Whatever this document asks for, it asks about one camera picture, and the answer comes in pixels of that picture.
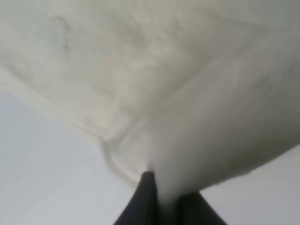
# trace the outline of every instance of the black object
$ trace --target black object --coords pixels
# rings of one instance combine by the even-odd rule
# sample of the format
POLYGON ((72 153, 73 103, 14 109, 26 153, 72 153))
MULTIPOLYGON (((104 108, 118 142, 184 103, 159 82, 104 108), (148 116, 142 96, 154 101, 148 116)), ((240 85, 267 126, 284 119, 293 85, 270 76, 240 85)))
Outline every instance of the black object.
MULTIPOLYGON (((154 173, 144 172, 129 204, 114 225, 158 225, 154 173)), ((199 193, 178 200, 176 225, 226 225, 199 193)))

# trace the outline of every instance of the dark object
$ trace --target dark object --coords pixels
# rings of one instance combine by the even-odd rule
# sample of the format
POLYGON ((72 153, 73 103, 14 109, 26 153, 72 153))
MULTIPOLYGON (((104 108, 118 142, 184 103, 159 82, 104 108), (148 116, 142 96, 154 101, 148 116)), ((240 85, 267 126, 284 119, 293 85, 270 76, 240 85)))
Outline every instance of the dark object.
MULTIPOLYGON (((158 225, 157 190, 152 172, 145 172, 129 204, 114 225, 158 225)), ((199 193, 181 197, 176 225, 226 225, 199 193)))

